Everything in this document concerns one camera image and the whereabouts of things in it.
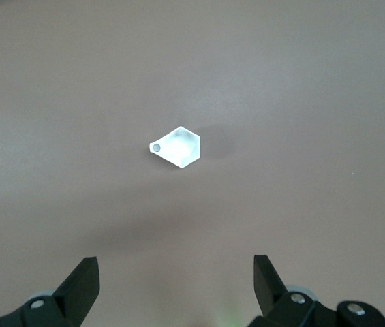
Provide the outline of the white faceted cup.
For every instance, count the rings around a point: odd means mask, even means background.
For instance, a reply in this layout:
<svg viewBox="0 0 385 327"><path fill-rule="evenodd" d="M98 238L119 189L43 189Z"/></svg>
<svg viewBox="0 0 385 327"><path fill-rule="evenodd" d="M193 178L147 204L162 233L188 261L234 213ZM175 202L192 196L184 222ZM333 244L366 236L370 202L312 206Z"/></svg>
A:
<svg viewBox="0 0 385 327"><path fill-rule="evenodd" d="M149 152L183 169L201 157L200 136L180 126L151 142Z"/></svg>

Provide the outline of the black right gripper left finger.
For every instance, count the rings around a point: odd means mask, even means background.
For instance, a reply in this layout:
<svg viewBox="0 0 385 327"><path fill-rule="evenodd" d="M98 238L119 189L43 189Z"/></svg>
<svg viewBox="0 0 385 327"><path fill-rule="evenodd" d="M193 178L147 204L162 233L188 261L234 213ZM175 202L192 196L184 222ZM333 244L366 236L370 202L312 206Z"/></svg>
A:
<svg viewBox="0 0 385 327"><path fill-rule="evenodd" d="M51 295L36 296L1 316L0 327L81 327L99 290L97 258L84 258Z"/></svg>

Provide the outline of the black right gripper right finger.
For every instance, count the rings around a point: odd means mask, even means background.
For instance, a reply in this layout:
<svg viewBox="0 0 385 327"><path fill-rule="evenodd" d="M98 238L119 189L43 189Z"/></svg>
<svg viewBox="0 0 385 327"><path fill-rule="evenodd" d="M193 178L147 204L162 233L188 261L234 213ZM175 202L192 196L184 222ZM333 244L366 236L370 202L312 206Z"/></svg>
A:
<svg viewBox="0 0 385 327"><path fill-rule="evenodd" d="M332 310L288 290L266 255L254 257L253 286L262 314L247 327L385 327L384 315L368 303L346 300Z"/></svg>

